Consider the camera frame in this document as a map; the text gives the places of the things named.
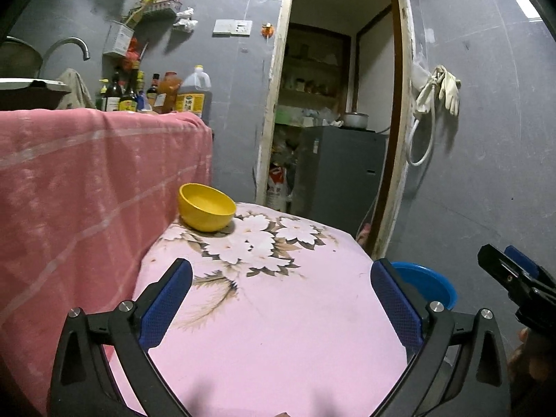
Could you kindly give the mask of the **person's right hand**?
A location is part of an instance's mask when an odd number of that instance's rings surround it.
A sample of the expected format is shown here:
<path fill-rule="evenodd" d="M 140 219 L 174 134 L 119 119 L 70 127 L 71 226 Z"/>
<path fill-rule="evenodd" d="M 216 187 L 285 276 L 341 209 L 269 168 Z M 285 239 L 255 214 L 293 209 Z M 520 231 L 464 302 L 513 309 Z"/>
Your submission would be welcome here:
<path fill-rule="evenodd" d="M 518 333 L 518 339 L 520 346 L 508 360 L 511 381 L 529 378 L 538 381 L 552 379 L 555 355 L 550 353 L 550 344 L 543 342 L 529 328 L 522 328 Z"/>

